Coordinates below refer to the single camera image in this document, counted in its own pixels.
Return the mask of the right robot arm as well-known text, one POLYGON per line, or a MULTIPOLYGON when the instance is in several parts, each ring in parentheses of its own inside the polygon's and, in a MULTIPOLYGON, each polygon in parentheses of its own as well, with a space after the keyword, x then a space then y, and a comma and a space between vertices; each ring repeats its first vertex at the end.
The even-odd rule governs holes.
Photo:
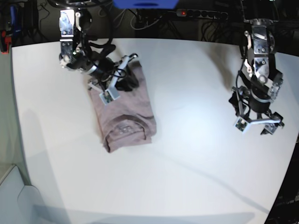
POLYGON ((113 19, 105 6, 105 1, 52 0, 51 4, 60 9, 59 62, 63 68, 79 70, 90 75, 92 84, 102 91, 108 89, 110 85, 118 91, 132 91, 139 87, 138 79, 124 58, 114 62, 108 57, 115 51, 116 46, 112 43, 113 19), (89 9, 93 7, 100 7, 108 19, 109 35, 104 44, 96 44, 98 38, 88 34, 93 22, 89 9))

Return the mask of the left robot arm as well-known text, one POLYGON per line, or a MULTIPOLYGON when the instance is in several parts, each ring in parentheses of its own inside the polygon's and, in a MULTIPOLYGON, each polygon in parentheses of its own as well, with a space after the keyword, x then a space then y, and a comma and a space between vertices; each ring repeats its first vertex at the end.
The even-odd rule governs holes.
POLYGON ((242 65, 229 103, 235 109, 235 127, 242 133, 253 125, 263 125, 262 135, 274 134, 284 127, 283 117, 270 110, 283 84, 283 73, 276 68, 274 23, 279 21, 273 0, 242 0, 240 2, 246 45, 240 45, 242 65))

